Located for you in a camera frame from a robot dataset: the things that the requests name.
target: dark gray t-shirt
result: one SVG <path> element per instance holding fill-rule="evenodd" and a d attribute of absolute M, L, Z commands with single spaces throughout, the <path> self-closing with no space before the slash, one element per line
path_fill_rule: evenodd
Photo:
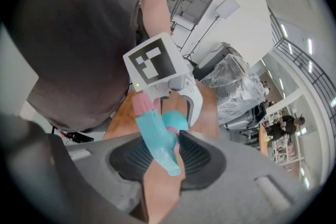
<path fill-rule="evenodd" d="M 282 120 L 286 123 L 285 131 L 281 129 L 280 122 L 277 122 L 270 126 L 270 128 L 272 129 L 273 141 L 276 141 L 277 139 L 283 137 L 285 134 L 293 135 L 297 130 L 296 126 L 294 125 L 294 118 L 292 116 L 282 116 Z"/>
<path fill-rule="evenodd" d="M 64 131 L 99 125 L 129 86 L 139 0 L 19 0 L 5 22 L 39 75 L 28 102 Z"/>

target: white wall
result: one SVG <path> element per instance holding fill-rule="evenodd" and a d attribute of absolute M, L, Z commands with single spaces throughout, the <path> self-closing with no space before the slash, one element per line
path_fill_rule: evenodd
<path fill-rule="evenodd" d="M 258 61 L 251 67 L 251 72 L 255 73 L 258 77 L 266 72 L 265 66 L 261 61 Z"/>
<path fill-rule="evenodd" d="M 336 84 L 336 26 L 325 0 L 266 0 L 281 23 L 289 40 L 308 51 L 307 39 L 313 40 L 312 58 Z"/>
<path fill-rule="evenodd" d="M 304 178 L 306 177 L 308 179 L 308 182 L 309 182 L 309 189 L 320 187 L 320 183 L 319 183 L 318 179 L 316 179 L 314 172 L 312 172 L 311 167 L 309 166 L 309 164 L 305 160 L 301 161 L 301 167 L 303 168 L 303 171 L 305 172 L 305 175 L 302 176 L 302 178 L 301 178 L 302 182 L 304 183 Z"/>
<path fill-rule="evenodd" d="M 335 161 L 335 144 L 332 133 L 331 124 L 328 114 L 324 108 L 324 105 L 318 96 L 316 90 L 306 76 L 300 71 L 300 69 L 291 62 L 282 52 L 277 49 L 272 50 L 269 55 L 273 57 L 273 61 L 279 62 L 292 76 L 299 89 L 302 91 L 305 97 L 313 118 L 316 122 L 317 131 L 319 133 L 319 139 L 321 144 L 321 183 L 324 183 L 334 166 Z M 312 142 L 310 148 L 319 146 L 316 142 Z"/>
<path fill-rule="evenodd" d="M 223 0 L 214 0 L 204 14 L 199 25 L 191 34 L 182 53 L 192 50 L 203 33 L 211 25 L 215 16 L 215 8 Z M 236 0 L 240 9 L 226 20 L 221 19 L 212 32 L 196 48 L 192 59 L 200 62 L 211 48 L 218 42 L 231 44 L 251 66 L 254 65 L 272 46 L 271 27 L 265 0 Z M 176 27 L 173 39 L 182 46 L 189 32 L 179 26 Z"/>
<path fill-rule="evenodd" d="M 308 166 L 310 176 L 309 182 L 320 182 L 322 174 L 322 147 L 319 133 L 312 132 L 300 137 L 302 150 L 304 154 L 304 162 Z"/>
<path fill-rule="evenodd" d="M 0 113 L 19 115 L 38 75 L 0 24 Z"/>
<path fill-rule="evenodd" d="M 266 64 L 267 70 L 269 70 L 272 74 L 274 84 L 277 86 L 279 92 L 281 94 L 285 93 L 286 96 L 293 93 L 298 89 L 298 86 L 290 73 L 277 61 L 274 61 L 274 58 L 269 54 L 266 54 L 263 57 L 263 60 Z M 283 90 L 280 85 L 280 79 L 282 80 Z"/>

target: plastic wrap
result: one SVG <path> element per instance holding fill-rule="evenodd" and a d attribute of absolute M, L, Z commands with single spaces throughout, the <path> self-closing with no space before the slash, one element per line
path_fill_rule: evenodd
<path fill-rule="evenodd" d="M 258 76 L 239 56 L 227 55 L 202 82 L 216 92 L 221 123 L 234 120 L 265 101 Z"/>

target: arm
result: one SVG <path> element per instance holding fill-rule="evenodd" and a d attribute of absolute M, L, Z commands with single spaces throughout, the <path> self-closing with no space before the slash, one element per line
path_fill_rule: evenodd
<path fill-rule="evenodd" d="M 286 123 L 288 120 L 290 119 L 294 119 L 292 116 L 282 116 L 280 119 L 279 119 L 279 122 L 280 122 L 280 127 L 286 131 Z"/>
<path fill-rule="evenodd" d="M 167 0 L 141 0 L 143 24 L 149 37 L 170 34 L 170 13 Z"/>
<path fill-rule="evenodd" d="M 170 34 L 170 13 L 167 0 L 141 0 L 143 24 L 150 37 Z"/>

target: wooden table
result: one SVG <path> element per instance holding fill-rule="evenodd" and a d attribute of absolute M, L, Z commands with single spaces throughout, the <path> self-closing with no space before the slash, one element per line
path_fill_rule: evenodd
<path fill-rule="evenodd" d="M 189 131 L 219 137 L 215 92 L 200 82 L 197 82 L 197 87 L 202 94 L 203 105 L 200 116 Z M 132 90 L 127 95 L 106 131 L 104 140 L 139 131 L 132 107 L 132 97 L 135 94 L 136 92 Z M 169 99 L 163 101 L 162 112 L 169 110 L 179 110 L 186 116 L 186 100 L 182 99 L 178 93 L 172 92 Z M 144 194 L 150 224 L 161 222 L 179 201 L 181 181 L 185 178 L 185 174 L 183 161 L 178 152 L 179 149 L 176 148 L 177 162 L 182 171 L 180 176 L 169 176 L 155 160 L 144 175 Z"/>
<path fill-rule="evenodd" d="M 259 128 L 259 150 L 260 152 L 265 155 L 266 157 L 268 157 L 268 142 L 265 140 L 266 138 L 266 129 L 264 126 L 260 125 Z"/>

